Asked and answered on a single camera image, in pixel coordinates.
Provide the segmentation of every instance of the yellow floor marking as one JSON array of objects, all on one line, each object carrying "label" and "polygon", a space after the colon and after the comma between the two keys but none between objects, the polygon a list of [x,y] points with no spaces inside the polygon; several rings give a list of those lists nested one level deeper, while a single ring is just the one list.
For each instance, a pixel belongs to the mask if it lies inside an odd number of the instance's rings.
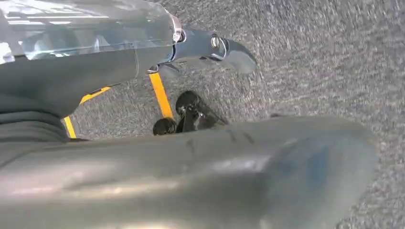
[{"label": "yellow floor marking", "polygon": [[67,132],[69,133],[70,138],[77,138],[75,129],[73,128],[73,124],[69,116],[64,118],[64,123],[66,124]]},{"label": "yellow floor marking", "polygon": [[93,94],[85,95],[85,96],[82,98],[82,101],[80,102],[80,104],[82,104],[82,103],[86,102],[87,100],[90,100],[90,99],[92,99],[92,98],[98,96],[99,94],[104,93],[104,92],[106,92],[106,91],[108,91],[108,90],[110,90],[110,89],[111,89],[111,87],[104,87],[104,88],[101,88],[100,90],[98,90],[97,92],[95,92],[95,93],[93,93]]},{"label": "yellow floor marking", "polygon": [[[155,91],[156,98],[158,100],[160,110],[162,111],[163,117],[173,118],[173,113],[171,112],[170,103],[169,103],[169,100],[167,99],[166,92],[164,90],[162,79],[160,78],[159,73],[150,74],[149,78],[150,78],[150,82],[152,83],[153,90]],[[80,104],[82,104],[90,99],[93,99],[94,97],[96,97],[96,96],[100,95],[101,93],[104,93],[110,89],[111,89],[110,87],[104,87],[95,93],[85,95],[82,98],[82,101],[80,102]],[[70,117],[64,118],[64,122],[66,124],[66,128],[67,128],[70,138],[77,138],[75,129],[73,128],[72,120],[70,119]]]},{"label": "yellow floor marking", "polygon": [[159,73],[150,74],[149,78],[150,82],[152,83],[153,89],[155,90],[156,98],[158,99],[158,103],[162,111],[163,117],[173,118],[170,103],[167,99],[162,79],[160,78]]}]

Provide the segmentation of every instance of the metal tube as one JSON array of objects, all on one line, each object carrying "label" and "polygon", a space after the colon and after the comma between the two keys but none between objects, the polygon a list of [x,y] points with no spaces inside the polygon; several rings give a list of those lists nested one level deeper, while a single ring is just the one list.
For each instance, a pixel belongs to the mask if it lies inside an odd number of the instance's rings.
[{"label": "metal tube", "polygon": [[375,143],[352,122],[280,117],[48,146],[0,168],[1,227],[331,228],[373,178]]}]

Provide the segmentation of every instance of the chrome bolt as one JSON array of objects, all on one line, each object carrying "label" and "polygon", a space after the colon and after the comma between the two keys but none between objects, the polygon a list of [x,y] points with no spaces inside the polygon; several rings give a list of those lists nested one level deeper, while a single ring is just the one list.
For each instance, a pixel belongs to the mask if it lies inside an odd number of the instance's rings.
[{"label": "chrome bolt", "polygon": [[215,49],[218,49],[221,46],[221,40],[218,35],[213,34],[211,37],[211,46]]}]

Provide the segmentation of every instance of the gray carpet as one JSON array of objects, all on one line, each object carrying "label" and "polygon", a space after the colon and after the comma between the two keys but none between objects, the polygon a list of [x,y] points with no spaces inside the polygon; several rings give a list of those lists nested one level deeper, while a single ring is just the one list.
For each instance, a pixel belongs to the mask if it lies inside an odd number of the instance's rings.
[{"label": "gray carpet", "polygon": [[[231,122],[271,113],[334,115],[381,139],[377,178],[341,229],[405,228],[405,3],[395,0],[163,0],[194,29],[243,42],[259,61],[241,75],[221,69],[162,76],[172,103],[196,90]],[[160,110],[149,79],[81,106],[79,136],[150,135]]]}]

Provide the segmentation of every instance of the yellow line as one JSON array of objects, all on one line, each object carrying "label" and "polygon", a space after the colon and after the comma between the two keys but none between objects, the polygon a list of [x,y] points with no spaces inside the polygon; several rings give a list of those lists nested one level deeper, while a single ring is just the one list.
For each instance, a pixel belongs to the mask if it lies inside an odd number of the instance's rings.
[{"label": "yellow line", "polygon": [[162,79],[160,78],[159,73],[150,74],[149,78],[150,82],[152,83],[153,89],[155,90],[156,98],[158,99],[158,103],[162,111],[163,117],[173,118],[170,103],[164,91]]},{"label": "yellow line", "polygon": [[99,91],[97,91],[96,93],[85,95],[85,96],[82,98],[82,101],[80,102],[80,104],[82,104],[82,103],[86,102],[87,100],[90,100],[90,99],[92,99],[92,98],[98,96],[99,94],[104,93],[104,92],[106,92],[106,91],[108,91],[108,90],[110,90],[110,89],[111,89],[110,87],[104,87],[104,88],[101,88],[101,89],[100,89]]},{"label": "yellow line", "polygon": [[73,128],[72,121],[70,120],[69,116],[64,118],[64,123],[66,124],[67,132],[69,132],[70,138],[77,138],[75,129]]}]

